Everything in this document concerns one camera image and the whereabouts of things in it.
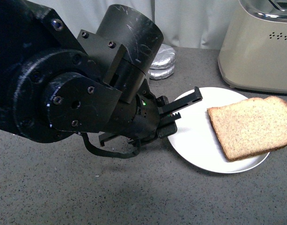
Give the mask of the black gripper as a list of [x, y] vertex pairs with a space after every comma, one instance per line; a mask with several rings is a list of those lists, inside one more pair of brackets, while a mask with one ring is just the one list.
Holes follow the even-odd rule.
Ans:
[[202, 100], [202, 94], [198, 87], [194, 87], [194, 92], [181, 97], [167, 105], [161, 107], [160, 119], [159, 102], [150, 91], [147, 80], [144, 80], [139, 91], [131, 103], [122, 100], [118, 101], [110, 120], [103, 128], [103, 134], [99, 136], [101, 146], [105, 142], [117, 136], [127, 137], [129, 143], [140, 147], [158, 138], [165, 138], [177, 132], [175, 121], [181, 118], [180, 113], [175, 113], [180, 109], [188, 107]]

